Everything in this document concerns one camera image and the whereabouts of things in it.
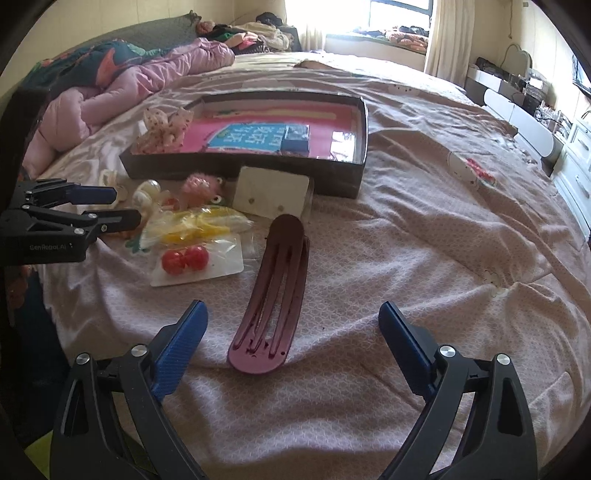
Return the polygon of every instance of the white curtain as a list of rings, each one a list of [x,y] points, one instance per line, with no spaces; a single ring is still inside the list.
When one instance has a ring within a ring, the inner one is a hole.
[[[327,33],[345,33],[366,22],[369,0],[285,0],[285,13],[303,50],[324,50]]]
[[[435,0],[425,73],[464,85],[472,49],[474,10],[475,0]]]

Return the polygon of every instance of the patterned bedsheet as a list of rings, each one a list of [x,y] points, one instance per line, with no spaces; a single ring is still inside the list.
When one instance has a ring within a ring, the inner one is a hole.
[[[332,68],[293,68],[304,59]],[[116,238],[98,240],[83,263],[40,268],[68,358],[120,355],[201,299],[209,329],[164,408],[210,478],[375,479],[423,407],[377,327],[391,300],[466,356],[512,357],[547,463],[591,402],[591,252],[509,126],[451,84],[356,57],[244,56],[147,99],[46,175],[92,184],[104,168],[123,173],[118,155],[139,134],[145,107],[172,112],[206,93],[261,87],[353,93],[369,109],[358,199],[314,198],[308,283],[287,363],[247,377],[226,362],[257,261],[239,275],[155,290],[153,257]],[[259,260],[268,227],[255,222]],[[468,411],[463,403],[440,464],[453,457]]]

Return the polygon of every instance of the red ball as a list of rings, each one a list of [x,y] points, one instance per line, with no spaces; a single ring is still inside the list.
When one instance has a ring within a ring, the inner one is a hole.
[[[169,275],[180,275],[186,266],[181,250],[168,250],[162,256],[162,268]]]
[[[205,270],[209,263],[209,252],[203,245],[193,245],[185,250],[185,262],[192,270]]]

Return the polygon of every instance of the plastic bag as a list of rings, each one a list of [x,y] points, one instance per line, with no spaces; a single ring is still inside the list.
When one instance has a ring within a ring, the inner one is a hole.
[[[202,245],[209,254],[207,266],[202,270],[181,266],[182,273],[174,275],[167,273],[163,268],[162,258],[167,252],[171,251],[171,249],[163,249],[158,254],[150,285],[153,287],[180,285],[209,278],[234,275],[244,270],[239,235],[225,235],[220,238],[210,239],[202,243]]]
[[[187,245],[199,239],[217,238],[251,229],[252,222],[229,207],[207,205],[182,212],[160,211],[152,215],[139,239],[140,248],[157,243]]]

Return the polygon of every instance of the blue card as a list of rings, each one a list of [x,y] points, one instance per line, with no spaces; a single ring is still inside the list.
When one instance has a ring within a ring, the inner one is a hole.
[[[232,124],[215,135],[209,148],[278,152],[286,124]]]

